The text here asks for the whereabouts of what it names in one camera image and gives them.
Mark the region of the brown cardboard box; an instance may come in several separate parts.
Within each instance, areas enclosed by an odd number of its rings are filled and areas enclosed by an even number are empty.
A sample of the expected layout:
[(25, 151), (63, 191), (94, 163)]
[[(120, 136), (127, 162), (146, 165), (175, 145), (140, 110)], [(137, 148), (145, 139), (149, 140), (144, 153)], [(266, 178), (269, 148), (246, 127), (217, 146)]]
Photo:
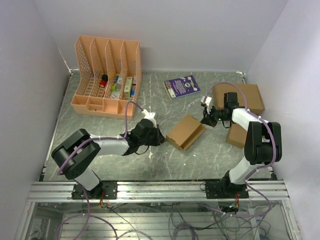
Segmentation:
[(205, 130), (200, 121), (187, 114), (166, 134), (166, 140), (178, 150), (186, 151)]

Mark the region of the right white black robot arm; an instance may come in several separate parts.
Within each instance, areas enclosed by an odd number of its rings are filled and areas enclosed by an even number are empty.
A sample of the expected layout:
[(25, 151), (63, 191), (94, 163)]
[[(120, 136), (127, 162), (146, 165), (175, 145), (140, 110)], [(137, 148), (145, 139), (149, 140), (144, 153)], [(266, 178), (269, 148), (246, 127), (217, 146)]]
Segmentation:
[(212, 98), (208, 96), (202, 97), (201, 106), (204, 108), (202, 124), (215, 127), (218, 122), (229, 121), (246, 131), (243, 159), (227, 171), (221, 180), (205, 183), (207, 198), (231, 198), (236, 195), (247, 198), (246, 181), (258, 170), (282, 158), (281, 125), (265, 121), (241, 106), (235, 92), (225, 93), (223, 109), (216, 109)]

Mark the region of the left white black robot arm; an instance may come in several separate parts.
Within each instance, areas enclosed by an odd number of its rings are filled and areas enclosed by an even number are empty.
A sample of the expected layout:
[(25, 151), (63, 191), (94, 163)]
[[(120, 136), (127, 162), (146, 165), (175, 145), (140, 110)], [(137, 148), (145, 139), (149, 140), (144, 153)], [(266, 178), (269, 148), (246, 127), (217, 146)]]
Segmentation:
[(128, 156), (137, 154), (141, 146), (156, 147), (164, 142), (159, 125), (144, 118), (128, 133), (114, 137), (92, 136), (81, 128), (56, 147), (51, 157), (66, 179), (76, 181), (89, 198), (96, 199), (102, 193), (102, 181), (89, 166), (97, 156)]

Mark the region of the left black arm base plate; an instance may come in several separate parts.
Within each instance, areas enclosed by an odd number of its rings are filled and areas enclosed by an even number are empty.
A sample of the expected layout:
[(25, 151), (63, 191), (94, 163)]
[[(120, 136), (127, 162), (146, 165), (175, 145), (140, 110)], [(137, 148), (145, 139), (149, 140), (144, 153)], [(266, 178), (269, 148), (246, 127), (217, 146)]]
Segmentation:
[[(93, 190), (87, 191), (88, 198), (98, 200), (115, 200), (118, 193), (118, 184), (115, 181), (101, 181)], [(79, 183), (73, 186), (71, 193), (73, 200), (85, 200), (84, 188)]]

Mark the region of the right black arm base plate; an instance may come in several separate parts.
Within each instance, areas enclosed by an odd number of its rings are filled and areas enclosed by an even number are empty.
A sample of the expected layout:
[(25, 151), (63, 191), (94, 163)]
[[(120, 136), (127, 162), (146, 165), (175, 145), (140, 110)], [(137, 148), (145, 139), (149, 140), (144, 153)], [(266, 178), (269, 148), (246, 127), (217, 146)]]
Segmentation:
[(206, 199), (248, 199), (249, 192), (245, 184), (222, 183), (221, 180), (205, 181)]

